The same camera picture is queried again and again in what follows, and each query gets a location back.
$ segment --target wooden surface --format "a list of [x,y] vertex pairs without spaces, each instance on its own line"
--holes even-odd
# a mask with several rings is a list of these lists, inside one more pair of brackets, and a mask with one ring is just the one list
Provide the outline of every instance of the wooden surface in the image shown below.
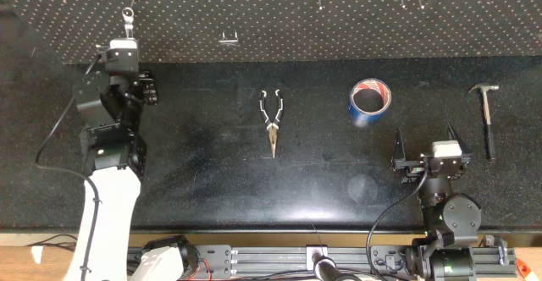
[[[0,247],[0,281],[62,280],[71,262],[72,253],[55,247],[44,247],[41,264],[36,264],[30,247]],[[516,248],[539,277],[542,276],[542,248]],[[498,278],[498,281],[523,280],[521,277]]]

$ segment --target black countertop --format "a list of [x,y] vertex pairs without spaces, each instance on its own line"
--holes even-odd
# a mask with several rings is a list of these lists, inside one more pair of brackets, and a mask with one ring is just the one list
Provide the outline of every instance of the black countertop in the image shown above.
[[[4,75],[0,89],[0,230],[76,231],[82,182],[32,161],[81,69],[27,61],[10,64],[17,74]],[[473,150],[454,190],[481,204],[481,229],[542,231],[541,65],[542,58],[514,57],[142,64],[154,73],[161,102],[142,117],[147,170],[132,229],[312,231],[313,223],[320,231],[368,231],[414,188],[389,170],[395,129],[407,157],[416,157],[446,139],[450,122]],[[392,103],[378,123],[358,129],[348,96],[370,77],[388,84]],[[501,87],[489,94],[493,164],[485,159],[479,94],[465,96],[482,81]],[[285,114],[273,160],[258,99],[260,90],[276,88]],[[83,125],[72,108],[43,162],[80,168]],[[381,224],[420,231],[420,208],[410,200]]]

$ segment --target black pegboard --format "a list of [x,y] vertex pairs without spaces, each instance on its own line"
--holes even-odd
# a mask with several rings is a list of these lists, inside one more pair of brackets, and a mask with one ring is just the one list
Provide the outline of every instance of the black pegboard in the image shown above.
[[[128,0],[7,0],[64,63],[124,36]],[[142,62],[542,54],[542,0],[142,0]],[[222,32],[241,44],[222,47]]]

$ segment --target hammer head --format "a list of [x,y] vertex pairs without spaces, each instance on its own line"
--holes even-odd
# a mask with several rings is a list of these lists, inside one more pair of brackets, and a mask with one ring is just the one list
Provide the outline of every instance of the hammer head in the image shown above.
[[471,92],[471,91],[476,90],[478,88],[480,89],[481,92],[497,91],[499,89],[499,86],[498,85],[491,85],[489,83],[480,83],[480,84],[477,84],[477,85],[473,86],[473,88],[468,92]]

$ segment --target blue tape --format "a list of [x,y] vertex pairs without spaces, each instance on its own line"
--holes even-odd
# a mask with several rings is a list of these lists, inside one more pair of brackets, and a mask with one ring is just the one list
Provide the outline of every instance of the blue tape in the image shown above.
[[[361,90],[371,89],[377,91],[381,96],[384,102],[384,106],[376,112],[366,112],[359,108],[356,103],[354,103],[354,95]],[[382,81],[378,79],[365,79],[358,82],[350,92],[350,106],[348,110],[354,121],[354,125],[357,127],[364,127],[369,123],[377,121],[382,117],[384,112],[388,109],[391,103],[391,91],[390,88]]]

